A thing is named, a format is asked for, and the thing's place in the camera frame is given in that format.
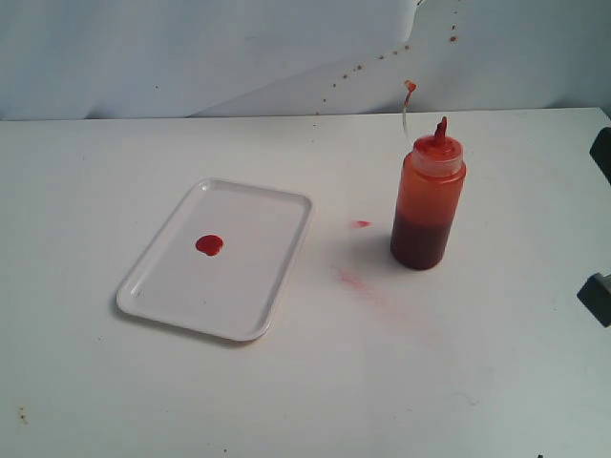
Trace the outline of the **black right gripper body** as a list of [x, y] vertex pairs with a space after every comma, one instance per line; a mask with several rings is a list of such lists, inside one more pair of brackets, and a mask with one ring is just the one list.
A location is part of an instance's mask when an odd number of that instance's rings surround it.
[[590, 276], [577, 293], [577, 297], [603, 327], [610, 326], [610, 275], [596, 273]]

